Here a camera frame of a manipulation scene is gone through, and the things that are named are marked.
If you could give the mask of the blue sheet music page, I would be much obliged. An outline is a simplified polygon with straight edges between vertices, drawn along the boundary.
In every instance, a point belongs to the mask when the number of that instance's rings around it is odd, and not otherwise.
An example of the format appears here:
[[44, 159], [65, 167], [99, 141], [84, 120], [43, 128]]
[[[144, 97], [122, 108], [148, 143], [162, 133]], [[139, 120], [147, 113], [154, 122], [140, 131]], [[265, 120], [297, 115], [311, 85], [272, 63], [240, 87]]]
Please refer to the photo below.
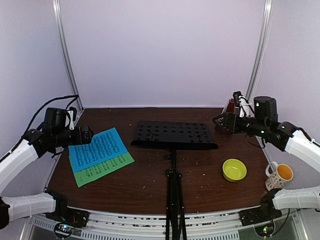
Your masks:
[[125, 154], [128, 150], [113, 127], [95, 134], [89, 144], [69, 146], [68, 151], [72, 171], [77, 173]]

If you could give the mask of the green sheet music page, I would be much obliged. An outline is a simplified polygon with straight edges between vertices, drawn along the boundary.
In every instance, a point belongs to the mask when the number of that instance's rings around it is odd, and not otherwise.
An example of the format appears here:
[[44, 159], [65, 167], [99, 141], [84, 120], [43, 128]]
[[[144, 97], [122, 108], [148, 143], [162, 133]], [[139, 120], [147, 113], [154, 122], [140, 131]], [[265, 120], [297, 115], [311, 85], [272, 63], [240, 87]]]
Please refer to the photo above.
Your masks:
[[131, 154], [129, 152], [126, 152], [115, 158], [106, 160], [78, 172], [74, 172], [73, 175], [76, 185], [78, 188], [81, 188], [86, 184], [94, 182], [134, 162], [135, 160], [133, 159]]

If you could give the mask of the black music stand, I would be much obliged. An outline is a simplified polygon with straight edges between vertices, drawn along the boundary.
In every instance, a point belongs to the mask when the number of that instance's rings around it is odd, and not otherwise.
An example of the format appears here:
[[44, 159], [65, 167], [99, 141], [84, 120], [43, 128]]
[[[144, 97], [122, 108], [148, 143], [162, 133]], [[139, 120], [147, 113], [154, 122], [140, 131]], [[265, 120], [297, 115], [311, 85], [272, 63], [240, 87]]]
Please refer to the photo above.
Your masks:
[[177, 168], [178, 150], [216, 150], [219, 146], [204, 123], [139, 121], [131, 146], [169, 150], [171, 167], [167, 178], [165, 238], [186, 240], [187, 225], [182, 190], [182, 174]]

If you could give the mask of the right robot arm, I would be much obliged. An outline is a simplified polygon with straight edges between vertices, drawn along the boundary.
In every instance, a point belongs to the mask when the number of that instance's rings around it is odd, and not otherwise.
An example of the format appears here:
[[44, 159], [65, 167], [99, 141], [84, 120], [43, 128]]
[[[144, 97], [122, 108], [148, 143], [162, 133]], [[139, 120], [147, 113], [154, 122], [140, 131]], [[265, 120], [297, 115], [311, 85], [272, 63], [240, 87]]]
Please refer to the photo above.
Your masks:
[[[316, 171], [320, 170], [320, 145], [305, 132], [290, 122], [278, 121], [277, 101], [269, 96], [257, 96], [251, 106], [241, 93], [234, 92], [238, 113], [223, 112], [212, 121], [223, 132], [246, 133], [257, 136], [282, 152], [291, 154], [307, 163]], [[309, 187], [286, 190], [282, 187], [271, 189], [260, 200], [256, 210], [259, 220], [269, 220], [283, 209], [319, 209], [320, 188]]]

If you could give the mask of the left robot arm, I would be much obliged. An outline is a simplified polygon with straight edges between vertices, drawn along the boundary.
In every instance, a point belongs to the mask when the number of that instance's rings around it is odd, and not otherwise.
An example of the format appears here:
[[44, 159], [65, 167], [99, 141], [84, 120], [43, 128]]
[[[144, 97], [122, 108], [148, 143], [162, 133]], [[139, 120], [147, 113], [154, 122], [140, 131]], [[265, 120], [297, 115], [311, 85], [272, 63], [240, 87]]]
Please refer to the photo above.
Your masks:
[[[89, 126], [74, 125], [77, 110], [49, 107], [43, 123], [36, 129], [27, 130], [16, 147], [0, 160], [0, 189], [7, 185], [28, 165], [45, 153], [57, 155], [57, 148], [90, 144], [94, 132]], [[37, 214], [46, 214], [50, 219], [77, 226], [76, 218], [68, 207], [68, 200], [52, 190], [36, 195], [0, 197], [0, 227], [10, 222]]]

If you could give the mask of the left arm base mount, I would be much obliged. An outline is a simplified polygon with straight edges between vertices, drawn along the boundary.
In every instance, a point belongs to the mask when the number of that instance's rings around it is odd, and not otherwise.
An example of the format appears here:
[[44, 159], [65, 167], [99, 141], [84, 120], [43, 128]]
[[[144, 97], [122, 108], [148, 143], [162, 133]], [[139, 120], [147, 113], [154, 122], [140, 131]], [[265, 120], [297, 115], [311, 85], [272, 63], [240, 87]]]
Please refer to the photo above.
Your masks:
[[45, 216], [57, 222], [53, 227], [53, 233], [59, 240], [69, 238], [76, 228], [87, 226], [90, 216], [88, 211], [68, 207], [67, 198], [54, 190], [45, 193], [55, 200], [54, 211], [45, 213]]

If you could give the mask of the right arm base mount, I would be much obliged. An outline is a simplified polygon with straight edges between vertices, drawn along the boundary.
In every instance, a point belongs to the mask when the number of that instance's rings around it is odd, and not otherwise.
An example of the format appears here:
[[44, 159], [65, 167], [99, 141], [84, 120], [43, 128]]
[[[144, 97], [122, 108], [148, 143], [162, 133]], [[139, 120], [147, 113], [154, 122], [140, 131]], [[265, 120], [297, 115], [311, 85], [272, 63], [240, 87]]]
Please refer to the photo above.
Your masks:
[[260, 201], [260, 206], [239, 212], [242, 226], [253, 225], [255, 233], [263, 238], [271, 238], [277, 233], [275, 219], [281, 216], [282, 211], [275, 209], [272, 199], [268, 197]]

